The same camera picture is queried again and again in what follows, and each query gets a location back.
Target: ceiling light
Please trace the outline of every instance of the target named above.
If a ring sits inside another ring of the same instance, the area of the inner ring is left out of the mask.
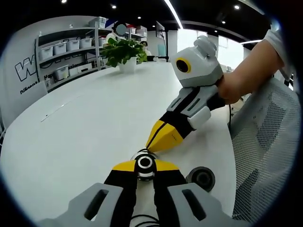
[[[166,5],[169,7],[169,9],[170,9],[172,15],[174,15],[174,18],[175,18],[175,20],[177,21],[177,23],[178,23],[180,29],[183,29],[183,26],[182,26],[182,24],[181,24],[181,21],[180,21],[178,15],[177,15],[175,9],[173,8],[171,2],[170,2],[169,0],[164,0],[164,1],[165,1]]]
[[[253,43],[258,43],[258,42],[261,42],[261,41],[262,41],[262,39],[258,39],[258,40],[243,42],[243,43],[240,43],[240,44],[253,44]]]

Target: white flower pot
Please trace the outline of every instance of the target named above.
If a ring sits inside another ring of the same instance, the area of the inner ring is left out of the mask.
[[[122,73],[134,73],[134,69],[137,64],[137,57],[132,57],[126,62],[126,64],[119,64],[120,72]]]

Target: human arm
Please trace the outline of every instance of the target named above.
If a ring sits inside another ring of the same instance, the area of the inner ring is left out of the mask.
[[[269,30],[265,39],[253,48],[233,72],[224,74],[217,84],[219,95],[226,104],[235,103],[241,96],[256,91],[282,67],[285,66],[289,74],[289,65],[280,33]]]

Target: green leaves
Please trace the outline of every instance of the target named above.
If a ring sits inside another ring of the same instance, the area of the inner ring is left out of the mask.
[[[108,46],[100,51],[102,57],[108,58],[106,65],[116,67],[118,63],[126,64],[132,57],[138,57],[139,62],[147,61],[143,45],[134,40],[108,40]]]
[[[111,44],[111,45],[114,45],[114,44],[117,43],[117,41],[114,40],[113,38],[109,38],[108,43]]]

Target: potted plant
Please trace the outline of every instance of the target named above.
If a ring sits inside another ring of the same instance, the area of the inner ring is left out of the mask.
[[[134,40],[116,41],[109,39],[108,45],[100,52],[102,57],[106,57],[106,65],[116,67],[119,65],[120,71],[133,73],[137,58],[139,62],[147,61],[147,56],[143,50],[143,45]]]

